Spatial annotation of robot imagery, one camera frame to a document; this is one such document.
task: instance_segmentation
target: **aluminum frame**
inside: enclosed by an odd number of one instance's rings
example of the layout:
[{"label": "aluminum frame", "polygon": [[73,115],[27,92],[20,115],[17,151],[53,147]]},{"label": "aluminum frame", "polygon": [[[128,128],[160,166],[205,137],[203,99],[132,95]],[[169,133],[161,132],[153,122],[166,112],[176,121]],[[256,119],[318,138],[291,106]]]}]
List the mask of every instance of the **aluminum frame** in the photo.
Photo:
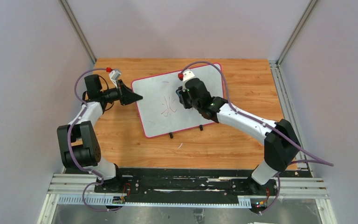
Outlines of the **aluminum frame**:
[{"label": "aluminum frame", "polygon": [[[231,179],[245,179],[246,177],[219,177],[209,178],[210,182],[227,181]],[[70,204],[82,204],[78,198],[82,195],[84,187],[95,182],[96,177],[88,174],[54,174],[51,180],[48,193],[41,210],[38,224],[50,224],[54,217],[55,208],[60,198],[72,200]],[[112,196],[121,196],[121,193],[95,193],[93,188],[86,191],[87,197],[95,198],[93,205],[105,205],[104,200]],[[264,196],[238,196],[239,204],[177,204],[177,203],[128,203],[127,206],[148,206],[148,207],[209,207],[209,208],[245,208],[247,201],[252,198],[264,198]],[[320,217],[324,224],[336,223],[332,213],[330,200],[327,195],[324,182],[321,178],[282,177],[281,193],[279,199],[314,199],[317,202]]]},{"label": "aluminum frame", "polygon": [[73,27],[73,30],[77,34],[77,37],[79,37],[79,40],[84,47],[84,50],[86,51],[86,53],[89,56],[92,63],[95,64],[96,57],[94,55],[94,52],[92,51],[91,46],[89,45],[86,37],[84,36],[84,33],[83,33],[82,29],[80,28],[79,23],[77,22],[76,17],[73,14],[72,9],[69,6],[68,1],[67,0],[58,0],[58,2],[61,4],[62,9],[64,10],[64,13],[66,14],[70,24]]}]

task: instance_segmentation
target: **wooden table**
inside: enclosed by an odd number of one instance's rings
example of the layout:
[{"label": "wooden table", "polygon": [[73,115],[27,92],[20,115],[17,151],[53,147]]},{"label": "wooden table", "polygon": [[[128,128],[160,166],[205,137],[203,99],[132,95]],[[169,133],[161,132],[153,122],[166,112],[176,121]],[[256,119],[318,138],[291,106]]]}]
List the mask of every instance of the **wooden table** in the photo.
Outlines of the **wooden table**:
[{"label": "wooden table", "polygon": [[[236,106],[263,118],[283,118],[267,60],[99,58],[95,67],[119,68],[120,78],[131,87],[134,79],[180,70],[198,60],[221,64]],[[106,72],[95,74],[109,82]],[[94,129],[103,157],[119,167],[254,169],[263,160],[258,141],[222,124],[205,126],[202,132],[198,128],[178,132],[173,139],[168,134],[148,139],[135,103],[121,106],[117,102]]]}]

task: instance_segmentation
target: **cable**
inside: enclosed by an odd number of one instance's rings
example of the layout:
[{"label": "cable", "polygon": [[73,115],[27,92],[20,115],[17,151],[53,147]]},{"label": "cable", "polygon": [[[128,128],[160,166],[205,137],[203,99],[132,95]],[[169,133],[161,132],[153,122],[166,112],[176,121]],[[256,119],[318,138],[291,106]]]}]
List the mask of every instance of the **cable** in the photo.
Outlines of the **cable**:
[{"label": "cable", "polygon": [[101,79],[103,79],[105,81],[105,84],[106,84],[106,90],[110,89],[109,88],[109,85],[108,85],[108,82],[106,81],[106,79],[100,75],[98,75],[98,77],[100,77]]},{"label": "cable", "polygon": [[90,210],[92,211],[96,211],[96,212],[104,212],[104,211],[117,211],[119,210],[120,208],[116,208],[116,209],[94,209],[92,208],[91,206],[89,206],[87,203],[86,203],[86,199],[85,199],[85,193],[86,193],[86,190],[89,186],[91,185],[102,185],[103,184],[103,176],[101,173],[99,173],[98,171],[95,171],[95,170],[92,170],[92,169],[85,169],[83,168],[79,162],[76,160],[76,157],[73,153],[73,149],[72,149],[72,144],[70,142],[70,135],[72,133],[72,129],[73,127],[75,126],[75,124],[80,120],[80,118],[84,115],[84,113],[86,112],[87,110],[87,102],[85,100],[83,100],[82,98],[80,98],[77,94],[77,84],[79,83],[80,79],[85,76],[86,74],[88,74],[89,72],[93,72],[93,71],[97,71],[97,70],[105,70],[105,71],[108,71],[108,69],[111,70],[111,68],[105,68],[105,69],[102,69],[102,68],[98,68],[98,69],[90,69],[90,70],[87,70],[85,71],[83,74],[81,74],[79,76],[79,78],[77,78],[76,82],[75,82],[75,86],[74,86],[74,92],[75,92],[75,96],[76,98],[81,101],[83,104],[85,104],[86,106],[84,107],[84,109],[80,112],[79,116],[72,122],[72,124],[70,124],[69,126],[69,129],[68,129],[68,135],[67,135],[67,138],[68,138],[68,148],[69,148],[69,153],[70,153],[70,157],[72,158],[74,164],[77,166],[77,168],[79,168],[79,170],[83,171],[83,172],[88,172],[90,174],[94,174],[96,175],[97,177],[99,177],[101,179],[101,182],[98,183],[98,182],[92,182],[92,183],[89,183],[83,190],[83,193],[82,193],[82,199],[83,199],[83,203],[84,205],[89,208]]},{"label": "cable", "polygon": [[129,191],[128,191],[128,194],[127,194],[127,196],[129,196],[130,195],[130,193],[131,193],[131,184],[129,184],[129,183],[125,183],[126,185],[128,185],[129,186]]},{"label": "cable", "polygon": [[110,106],[108,109],[106,109],[105,111],[110,110],[113,107],[114,103],[112,103],[112,106]]},{"label": "cable", "polygon": [[[290,165],[296,164],[296,163],[301,163],[301,162],[313,162],[313,163],[324,164],[324,163],[321,163],[321,162],[316,161],[316,160],[297,160],[297,161],[291,162]],[[276,177],[278,178],[278,191],[277,191],[277,193],[276,193],[276,196],[275,196],[274,200],[271,202],[271,204],[270,204],[266,209],[264,209],[263,211],[260,212],[261,214],[263,214],[264,212],[266,212],[266,211],[269,209],[269,207],[271,207],[271,206],[275,203],[275,201],[277,200],[277,198],[278,198],[278,196],[279,196],[279,192],[281,192],[281,180],[279,179],[279,174],[280,174],[280,173],[277,173],[277,174],[276,174]]]},{"label": "cable", "polygon": [[223,82],[224,82],[224,86],[226,88],[226,95],[227,95],[227,101],[228,101],[228,105],[230,106],[230,108],[235,111],[237,114],[240,114],[246,118],[249,118],[261,125],[263,125],[264,127],[268,127],[269,129],[273,130],[275,133],[277,133],[278,135],[280,135],[282,138],[284,138],[287,142],[289,142],[291,145],[293,145],[294,147],[296,147],[299,151],[303,152],[304,154],[306,154],[307,156],[309,157],[312,157],[313,159],[315,159],[316,161],[318,161],[320,164],[324,164],[324,165],[327,165],[327,166],[331,166],[333,167],[334,164],[328,162],[328,161],[325,161],[317,156],[315,156],[314,154],[306,151],[305,149],[303,149],[301,146],[299,146],[298,144],[296,144],[293,140],[291,140],[289,137],[287,137],[285,134],[283,134],[281,131],[279,131],[278,129],[272,127],[271,125],[255,118],[255,117],[252,117],[250,115],[247,115],[247,114],[244,114],[240,111],[237,111],[236,108],[233,106],[233,104],[231,103],[231,99],[230,99],[230,94],[228,92],[228,86],[227,86],[227,81],[226,81],[226,78],[224,77],[224,74],[223,72],[216,66],[214,65],[213,63],[210,63],[210,62],[207,62],[207,61],[197,61],[197,62],[193,62],[191,64],[189,64],[188,66],[186,66],[182,71],[181,73],[185,72],[186,69],[188,69],[190,66],[192,65],[195,65],[195,64],[199,64],[199,63],[205,63],[205,64],[209,64],[211,65],[212,67],[214,67],[221,75],[221,78],[223,79]]},{"label": "cable", "polygon": [[279,178],[279,175],[276,175],[276,177],[278,178],[278,191],[276,192],[275,198],[271,202],[271,204],[268,207],[266,207],[266,209],[260,211],[260,214],[264,214],[266,211],[268,211],[269,208],[271,208],[271,206],[274,205],[276,200],[278,199],[279,193],[281,192],[281,179]]}]

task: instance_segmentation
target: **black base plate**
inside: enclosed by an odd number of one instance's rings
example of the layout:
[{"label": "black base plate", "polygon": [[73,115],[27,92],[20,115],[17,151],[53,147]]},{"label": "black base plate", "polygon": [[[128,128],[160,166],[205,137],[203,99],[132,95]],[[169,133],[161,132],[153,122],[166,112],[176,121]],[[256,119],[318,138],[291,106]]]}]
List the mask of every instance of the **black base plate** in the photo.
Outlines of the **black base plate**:
[{"label": "black base plate", "polygon": [[128,193],[128,191],[131,190],[131,194],[137,194],[139,192],[139,184],[139,178],[136,176],[123,177],[123,184],[120,186],[118,186],[117,183],[105,181],[102,185],[96,185],[94,191],[96,193],[123,193],[125,187],[124,193]]}]

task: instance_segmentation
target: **gray floor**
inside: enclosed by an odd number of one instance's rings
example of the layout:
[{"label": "gray floor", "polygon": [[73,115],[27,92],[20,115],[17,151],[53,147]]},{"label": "gray floor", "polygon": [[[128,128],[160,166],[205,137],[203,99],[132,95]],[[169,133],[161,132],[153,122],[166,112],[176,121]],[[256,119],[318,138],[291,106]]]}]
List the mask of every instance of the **gray floor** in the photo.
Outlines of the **gray floor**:
[{"label": "gray floor", "polygon": [[248,224],[253,222],[322,223],[313,199],[277,201],[274,207],[262,216],[253,214],[248,209],[123,207],[116,212],[93,212],[84,205],[58,205],[53,220],[54,224]]}]

